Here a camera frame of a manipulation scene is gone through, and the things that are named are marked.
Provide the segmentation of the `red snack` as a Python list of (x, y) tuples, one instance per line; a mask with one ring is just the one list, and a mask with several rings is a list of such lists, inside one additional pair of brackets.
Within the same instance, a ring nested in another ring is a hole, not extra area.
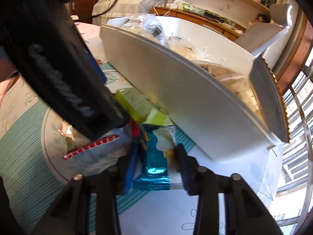
[[(131, 120), (129, 125), (130, 125), (131, 138), (135, 139), (135, 138), (139, 137), (140, 130), (139, 130), (139, 126), (137, 125), (137, 123), (134, 120)], [(80, 153), (83, 153), (83, 152), (89, 151), (91, 149), (94, 149), (96, 147), (100, 147), (102, 145), (113, 142), (113, 141), (119, 139), (120, 137), (121, 136), (117, 135), (117, 134), (105, 136), (105, 137), (98, 139), (97, 141), (90, 142), (89, 144), (84, 145), (82, 147), (76, 147), (75, 149), (70, 150), (68, 153), (66, 153), (63, 156), (63, 160), (68, 160), (68, 159), (70, 159), (70, 158), (72, 158), (72, 157), (74, 157)]]

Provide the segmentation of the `blue popcorn snack pack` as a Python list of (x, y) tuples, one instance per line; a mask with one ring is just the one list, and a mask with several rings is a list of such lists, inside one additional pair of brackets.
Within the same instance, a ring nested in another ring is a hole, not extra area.
[(139, 125), (138, 164), (132, 189), (141, 191), (183, 189), (174, 157), (176, 127)]

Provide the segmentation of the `green candy pack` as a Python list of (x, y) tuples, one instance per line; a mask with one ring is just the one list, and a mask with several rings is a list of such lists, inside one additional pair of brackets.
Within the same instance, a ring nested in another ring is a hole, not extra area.
[(169, 115), (158, 105), (152, 103), (136, 88), (124, 88), (116, 91), (116, 100), (138, 124), (171, 126)]

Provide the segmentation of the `grey printed snack bag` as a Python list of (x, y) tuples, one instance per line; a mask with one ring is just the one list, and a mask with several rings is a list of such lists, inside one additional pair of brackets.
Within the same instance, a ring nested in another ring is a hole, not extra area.
[(161, 45), (166, 43), (162, 24), (153, 14), (135, 14), (121, 26), (123, 30), (143, 36)]

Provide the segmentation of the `white plastic storage bin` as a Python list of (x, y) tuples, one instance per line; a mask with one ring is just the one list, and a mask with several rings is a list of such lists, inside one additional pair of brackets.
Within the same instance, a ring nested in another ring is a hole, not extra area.
[(189, 21), (160, 16), (167, 37), (189, 39), (209, 50), (210, 60), (246, 76), (262, 118), (192, 61), (148, 38), (122, 29), (126, 18), (100, 28), (106, 60), (148, 99), (162, 107), (211, 159), (228, 162), (287, 143), (288, 119), (276, 79), (262, 57)]

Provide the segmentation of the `small pale cracker bag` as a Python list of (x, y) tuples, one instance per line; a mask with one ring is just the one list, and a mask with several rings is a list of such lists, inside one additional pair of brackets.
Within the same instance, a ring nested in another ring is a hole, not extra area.
[(170, 36), (167, 41), (169, 49), (187, 58), (190, 61), (211, 61), (210, 55), (199, 50), (190, 39)]

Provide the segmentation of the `orange puff snack bag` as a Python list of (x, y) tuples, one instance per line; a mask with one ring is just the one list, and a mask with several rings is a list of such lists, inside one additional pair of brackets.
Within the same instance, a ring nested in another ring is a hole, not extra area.
[(264, 124), (262, 109), (250, 80), (243, 73), (209, 61), (193, 61), (232, 91)]

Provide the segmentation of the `pink bed blanket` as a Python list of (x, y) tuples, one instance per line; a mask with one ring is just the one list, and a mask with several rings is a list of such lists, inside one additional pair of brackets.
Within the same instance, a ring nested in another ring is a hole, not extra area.
[(106, 58), (100, 37), (101, 27), (82, 22), (74, 22), (74, 24), (98, 65), (104, 64)]

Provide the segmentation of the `lace covered cabinet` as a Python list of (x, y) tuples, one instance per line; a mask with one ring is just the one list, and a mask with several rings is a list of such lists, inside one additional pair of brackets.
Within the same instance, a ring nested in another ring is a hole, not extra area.
[[(93, 6), (92, 15), (100, 14), (110, 8), (115, 0), (98, 0)], [(161, 0), (118, 0), (113, 8), (96, 18), (92, 19), (92, 24), (101, 26), (113, 18), (128, 17), (132, 14), (150, 13), (152, 7)]]

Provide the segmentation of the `metal window grille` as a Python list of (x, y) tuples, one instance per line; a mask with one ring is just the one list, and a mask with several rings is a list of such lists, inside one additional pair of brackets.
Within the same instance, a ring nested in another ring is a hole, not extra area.
[(284, 94), (290, 141), (271, 213), (283, 234), (295, 234), (312, 211), (312, 54)]

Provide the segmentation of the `wooden desk with drawers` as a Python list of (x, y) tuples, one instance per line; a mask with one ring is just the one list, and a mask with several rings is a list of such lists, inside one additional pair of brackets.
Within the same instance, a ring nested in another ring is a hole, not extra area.
[(234, 30), (231, 30), (230, 28), (227, 28), (222, 24), (217, 23), (216, 21), (212, 21), (210, 19), (207, 19), (200, 15), (196, 15), (194, 13), (182, 11), (179, 9), (169, 9), (167, 7), (161, 6), (154, 6), (153, 9), (151, 10), (151, 13), (159, 16), (171, 16), (174, 18), (179, 18), (195, 23), (203, 27), (208, 27), (210, 30), (213, 30), (217, 33), (224, 35), (231, 41), (235, 41), (240, 37), (240, 34), (238, 32), (235, 32)]

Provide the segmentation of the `grey office chair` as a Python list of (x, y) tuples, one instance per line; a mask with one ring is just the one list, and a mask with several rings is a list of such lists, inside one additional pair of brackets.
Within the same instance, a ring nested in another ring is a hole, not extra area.
[(288, 33), (292, 26), (291, 10), (292, 5), (289, 3), (273, 4), (270, 7), (273, 24), (254, 23), (235, 41), (210, 31), (207, 47), (209, 61), (249, 74), (254, 60), (271, 44)]

